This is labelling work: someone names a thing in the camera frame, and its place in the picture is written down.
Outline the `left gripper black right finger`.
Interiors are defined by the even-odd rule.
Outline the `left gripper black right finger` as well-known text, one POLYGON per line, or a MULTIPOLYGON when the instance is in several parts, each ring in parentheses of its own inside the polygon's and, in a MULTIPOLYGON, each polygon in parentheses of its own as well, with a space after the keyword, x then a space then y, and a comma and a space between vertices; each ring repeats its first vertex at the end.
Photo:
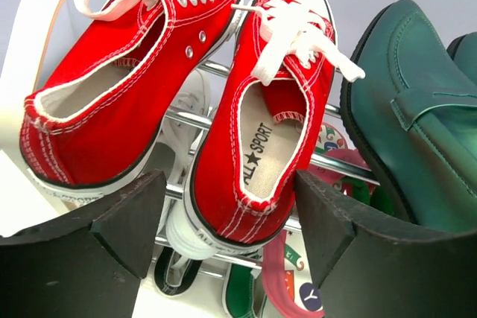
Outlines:
POLYGON ((307 171, 294 179, 313 284, 327 317, 474 317, 476 233, 387 215, 307 171))

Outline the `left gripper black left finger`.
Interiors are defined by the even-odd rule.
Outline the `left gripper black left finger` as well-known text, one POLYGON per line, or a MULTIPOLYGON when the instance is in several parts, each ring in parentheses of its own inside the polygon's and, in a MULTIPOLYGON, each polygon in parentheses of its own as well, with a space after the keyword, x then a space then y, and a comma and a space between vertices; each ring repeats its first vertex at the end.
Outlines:
POLYGON ((1 239, 2 317, 131 317, 150 267, 166 179, 122 189, 1 239))

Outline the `pink kids sandal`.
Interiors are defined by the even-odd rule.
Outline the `pink kids sandal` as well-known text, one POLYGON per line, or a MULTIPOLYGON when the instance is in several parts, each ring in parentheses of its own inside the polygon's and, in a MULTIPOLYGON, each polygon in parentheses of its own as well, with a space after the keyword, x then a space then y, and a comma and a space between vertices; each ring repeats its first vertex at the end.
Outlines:
MULTIPOLYGON (((346 139, 330 124, 322 123, 315 149, 326 157, 368 169, 358 151, 349 149, 346 139)), ((309 165, 308 170, 342 194, 390 216, 396 215, 391 200, 380 186, 313 164, 309 165)))
POLYGON ((264 246, 262 317, 324 317, 320 291, 312 283, 303 236, 281 231, 264 246))

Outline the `green canvas sneaker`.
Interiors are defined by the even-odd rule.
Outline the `green canvas sneaker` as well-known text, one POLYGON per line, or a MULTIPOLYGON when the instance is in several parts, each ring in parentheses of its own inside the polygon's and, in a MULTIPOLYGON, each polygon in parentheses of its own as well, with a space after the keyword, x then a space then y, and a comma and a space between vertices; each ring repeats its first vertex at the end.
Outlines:
POLYGON ((228 317, 262 317, 266 295, 260 269, 231 264, 224 278, 222 306, 228 317))

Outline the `green metallic loafer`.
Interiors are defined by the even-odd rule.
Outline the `green metallic loafer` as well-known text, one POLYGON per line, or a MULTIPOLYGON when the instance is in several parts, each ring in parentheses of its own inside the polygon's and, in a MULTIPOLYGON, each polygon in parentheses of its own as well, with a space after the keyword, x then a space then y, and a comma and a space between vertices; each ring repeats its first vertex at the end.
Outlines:
POLYGON ((358 41, 365 78, 341 86, 341 119, 397 217, 476 229, 476 85, 412 0, 382 9, 358 41))
POLYGON ((474 83, 477 81, 477 32, 455 38, 447 47, 455 65, 474 83))

